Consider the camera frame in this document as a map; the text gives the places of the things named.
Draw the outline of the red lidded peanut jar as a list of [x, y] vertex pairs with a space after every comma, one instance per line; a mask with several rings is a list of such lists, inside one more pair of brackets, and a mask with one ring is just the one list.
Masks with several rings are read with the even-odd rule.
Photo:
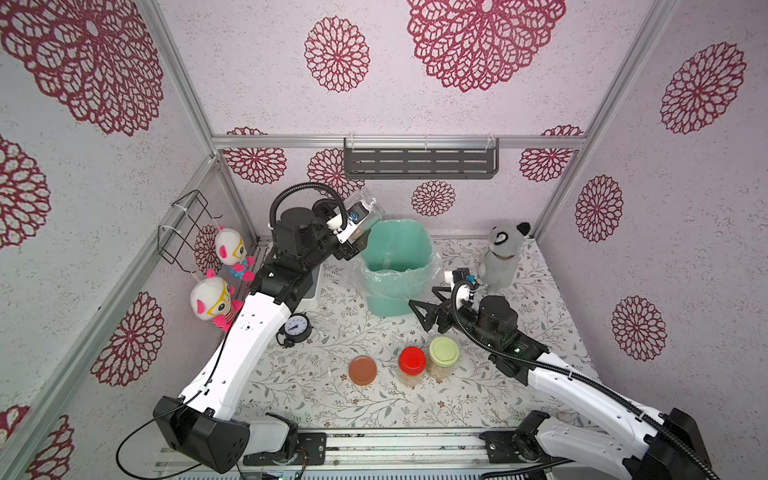
[[426, 355], [421, 348], [408, 346], [398, 358], [397, 377], [408, 388], [414, 388], [422, 379], [426, 369]]

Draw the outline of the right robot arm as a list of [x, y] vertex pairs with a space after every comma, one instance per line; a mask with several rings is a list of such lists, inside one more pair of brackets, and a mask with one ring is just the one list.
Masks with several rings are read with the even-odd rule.
[[457, 329], [489, 355], [505, 376], [571, 407], [595, 429], [569, 426], [543, 411], [529, 413], [507, 446], [529, 471], [578, 463], [615, 479], [715, 479], [696, 421], [617, 393], [523, 333], [518, 314], [502, 296], [473, 302], [476, 284], [436, 287], [436, 304], [409, 306], [425, 330]]

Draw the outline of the glass jar of peanuts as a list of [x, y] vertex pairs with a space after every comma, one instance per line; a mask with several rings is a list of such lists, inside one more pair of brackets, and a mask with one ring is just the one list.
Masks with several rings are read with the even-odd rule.
[[363, 236], [384, 215], [384, 209], [367, 187], [363, 187], [350, 195], [345, 200], [345, 207], [347, 227], [342, 237], [350, 243]]

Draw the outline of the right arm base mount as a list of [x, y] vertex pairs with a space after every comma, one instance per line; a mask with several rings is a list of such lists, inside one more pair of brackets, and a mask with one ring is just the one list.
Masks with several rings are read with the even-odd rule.
[[552, 463], [561, 457], [546, 453], [536, 435], [543, 431], [542, 424], [553, 417], [534, 410], [515, 429], [493, 429], [479, 434], [485, 444], [489, 462], [495, 464]]

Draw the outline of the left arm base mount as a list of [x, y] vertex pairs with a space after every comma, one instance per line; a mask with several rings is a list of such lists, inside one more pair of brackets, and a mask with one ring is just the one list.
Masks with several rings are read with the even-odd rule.
[[276, 414], [250, 422], [250, 437], [243, 453], [244, 466], [319, 466], [325, 463], [328, 436], [301, 430]]

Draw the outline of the brown jar lid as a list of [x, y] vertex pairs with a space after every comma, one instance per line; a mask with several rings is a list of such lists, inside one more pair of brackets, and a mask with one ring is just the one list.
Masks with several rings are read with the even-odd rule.
[[377, 376], [376, 362], [369, 356], [359, 355], [348, 366], [349, 379], [358, 386], [370, 385]]

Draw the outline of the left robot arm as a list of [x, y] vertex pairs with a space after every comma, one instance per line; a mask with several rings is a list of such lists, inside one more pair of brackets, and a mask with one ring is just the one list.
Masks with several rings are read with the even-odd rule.
[[273, 252], [256, 272], [250, 292], [224, 340], [178, 397], [163, 396], [153, 420], [167, 445], [218, 473], [244, 455], [280, 452], [291, 457], [292, 424], [269, 414], [243, 422], [234, 411], [247, 379], [269, 343], [312, 288], [312, 273], [329, 257], [360, 253], [381, 217], [356, 202], [344, 211], [294, 207], [272, 223]]

